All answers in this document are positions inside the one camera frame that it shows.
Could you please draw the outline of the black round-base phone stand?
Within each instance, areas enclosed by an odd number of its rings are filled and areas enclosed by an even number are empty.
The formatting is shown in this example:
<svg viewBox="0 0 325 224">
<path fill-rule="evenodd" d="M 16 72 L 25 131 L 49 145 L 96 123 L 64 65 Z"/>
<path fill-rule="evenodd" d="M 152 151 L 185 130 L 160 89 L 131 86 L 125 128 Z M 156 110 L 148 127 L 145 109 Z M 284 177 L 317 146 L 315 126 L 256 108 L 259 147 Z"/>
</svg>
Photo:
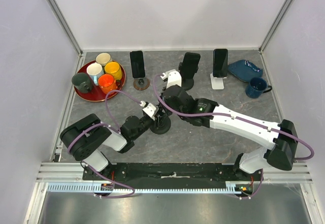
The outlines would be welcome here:
<svg viewBox="0 0 325 224">
<path fill-rule="evenodd" d="M 171 128 L 171 120 L 164 108 L 159 107 L 154 116 L 155 120 L 150 126 L 150 130 L 157 135 L 165 134 Z"/>
</svg>

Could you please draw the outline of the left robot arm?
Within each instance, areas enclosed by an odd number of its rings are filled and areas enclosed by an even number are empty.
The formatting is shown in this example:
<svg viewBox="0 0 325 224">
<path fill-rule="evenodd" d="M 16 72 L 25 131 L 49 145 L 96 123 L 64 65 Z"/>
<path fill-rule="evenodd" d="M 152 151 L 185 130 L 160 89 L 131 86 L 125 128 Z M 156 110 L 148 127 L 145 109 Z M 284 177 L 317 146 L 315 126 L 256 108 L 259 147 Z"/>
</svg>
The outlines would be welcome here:
<svg viewBox="0 0 325 224">
<path fill-rule="evenodd" d="M 94 169 L 94 175 L 100 180 L 111 176 L 109 160 L 99 151 L 101 145 L 108 146 L 119 153 L 128 152 L 138 139 L 152 125 L 154 120 L 148 115 L 142 118 L 130 116 L 120 131 L 102 123 L 94 113 L 80 119 L 60 133 L 60 139 L 68 153 L 76 161 L 83 161 Z"/>
</svg>

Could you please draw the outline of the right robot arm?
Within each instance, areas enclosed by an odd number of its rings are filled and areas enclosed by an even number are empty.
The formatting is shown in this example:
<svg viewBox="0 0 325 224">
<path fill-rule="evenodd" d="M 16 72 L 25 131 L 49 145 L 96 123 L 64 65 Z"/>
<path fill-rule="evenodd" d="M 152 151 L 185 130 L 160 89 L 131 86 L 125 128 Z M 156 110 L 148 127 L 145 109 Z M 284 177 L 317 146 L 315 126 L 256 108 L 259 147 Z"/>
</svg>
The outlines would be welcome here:
<svg viewBox="0 0 325 224">
<path fill-rule="evenodd" d="M 283 171 L 293 168 L 298 142 L 294 123 L 268 122 L 232 111 L 218 102 L 194 99 L 183 88 L 173 85 L 160 96 L 162 101 L 178 116 L 194 126 L 224 130 L 252 140 L 260 148 L 238 155 L 233 166 L 233 176 L 238 180 L 266 167 Z"/>
</svg>

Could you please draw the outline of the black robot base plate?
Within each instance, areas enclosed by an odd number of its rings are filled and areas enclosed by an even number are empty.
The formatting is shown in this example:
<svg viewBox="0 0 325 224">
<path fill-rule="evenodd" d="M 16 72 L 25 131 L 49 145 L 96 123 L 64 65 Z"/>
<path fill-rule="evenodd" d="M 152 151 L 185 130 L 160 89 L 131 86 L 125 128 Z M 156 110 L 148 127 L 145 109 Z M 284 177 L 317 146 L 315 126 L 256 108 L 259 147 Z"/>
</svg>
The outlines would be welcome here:
<svg viewBox="0 0 325 224">
<path fill-rule="evenodd" d="M 136 189 L 195 189 L 259 181 L 262 170 L 249 174 L 222 163 L 111 163 L 100 173 Z"/>
</svg>

